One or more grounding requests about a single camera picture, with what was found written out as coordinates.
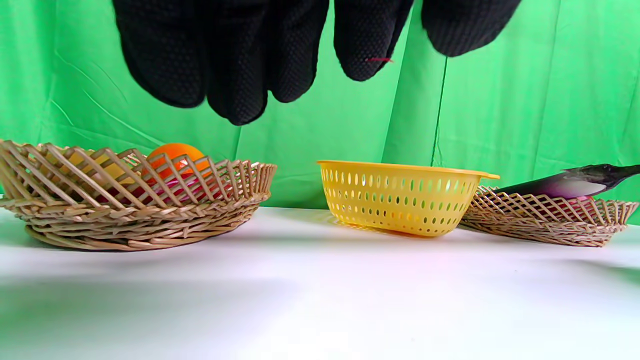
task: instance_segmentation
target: green backdrop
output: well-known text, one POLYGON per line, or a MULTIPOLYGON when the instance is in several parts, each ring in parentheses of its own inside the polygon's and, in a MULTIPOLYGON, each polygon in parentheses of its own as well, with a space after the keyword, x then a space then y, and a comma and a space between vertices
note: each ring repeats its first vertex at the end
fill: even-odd
MULTIPOLYGON (((119 51, 109 0, 0 0, 0 137, 81 147, 186 142, 279 165, 270 206, 325 208, 316 160, 469 168, 511 184, 588 163, 640 163, 640 1, 523 0, 491 45, 447 59, 414 11, 394 63, 343 75, 321 44, 311 91, 234 127, 147 95, 119 51)), ((640 200, 640 177, 607 198, 640 200)), ((634 222, 640 223, 640 214, 634 222)))

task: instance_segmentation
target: orange fruit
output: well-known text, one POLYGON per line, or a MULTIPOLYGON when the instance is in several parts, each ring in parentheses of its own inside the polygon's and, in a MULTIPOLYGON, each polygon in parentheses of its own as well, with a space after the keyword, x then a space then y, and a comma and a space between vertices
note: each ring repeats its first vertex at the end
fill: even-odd
MULTIPOLYGON (((196 149, 195 147, 191 146, 191 145, 187 145, 185 143, 168 143, 168 144, 164 144, 160 147, 158 147, 156 150, 153 150, 151 152, 151 154, 149 154, 149 156, 147 156, 147 159, 152 160, 153 158, 155 158, 156 156, 160 155, 160 154, 167 154, 167 156, 171 159, 171 161, 173 162, 173 166, 175 166, 176 170, 180 171, 180 169, 189 166, 188 162, 186 160, 177 160, 177 158, 186 155, 189 159, 191 159, 191 161, 195 162, 197 160, 200 160, 202 158, 204 158, 204 154, 202 154, 202 152, 200 152, 200 150, 196 149)), ((166 160, 164 159, 164 156, 159 158, 158 160, 155 160, 154 162, 150 163, 151 167, 153 169, 159 169, 160 167, 162 167, 164 164, 166 163, 166 160)), ((207 163, 207 161, 204 161, 200 164, 198 164, 197 166, 198 171, 203 171, 204 169, 206 169, 207 167, 209 167, 209 164, 207 163)), ((191 169, 187 169, 184 172, 185 174, 192 174, 193 171, 191 169)), ((142 176, 145 176, 148 174, 148 171, 146 169, 142 170, 142 176)), ((161 178, 166 179, 169 176, 171 176, 173 174, 173 172, 171 171, 170 168, 166 168, 162 171, 159 172, 159 175, 161 178)))

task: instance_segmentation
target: eggplant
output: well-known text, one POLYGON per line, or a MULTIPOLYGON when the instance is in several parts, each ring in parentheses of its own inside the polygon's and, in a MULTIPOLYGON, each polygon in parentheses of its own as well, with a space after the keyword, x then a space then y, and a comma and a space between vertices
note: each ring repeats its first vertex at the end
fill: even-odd
POLYGON ((569 168, 562 173, 500 188, 508 195, 547 195, 550 198, 576 199, 609 191, 624 180, 640 174, 640 165, 617 167, 611 164, 569 168))

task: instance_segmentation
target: yellow plastic basket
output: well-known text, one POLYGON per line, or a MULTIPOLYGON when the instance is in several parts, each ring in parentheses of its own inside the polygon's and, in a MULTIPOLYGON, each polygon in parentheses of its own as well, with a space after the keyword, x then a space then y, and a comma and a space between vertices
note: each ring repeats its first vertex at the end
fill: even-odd
POLYGON ((340 221, 435 237, 458 226, 486 172, 318 161, 329 209, 340 221))

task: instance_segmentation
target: gloved hand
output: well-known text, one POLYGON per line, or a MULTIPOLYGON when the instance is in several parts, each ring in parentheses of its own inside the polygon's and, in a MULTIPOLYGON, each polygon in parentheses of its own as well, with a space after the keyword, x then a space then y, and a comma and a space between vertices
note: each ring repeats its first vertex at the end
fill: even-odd
MULTIPOLYGON (((458 56, 493 41, 520 0, 424 0, 437 51, 458 56)), ((365 81, 396 46, 413 0, 335 0, 333 45, 344 73, 365 81)), ((241 126, 259 118, 267 90, 280 102, 314 82, 329 0, 113 0, 122 52, 156 99, 211 108, 241 126)))

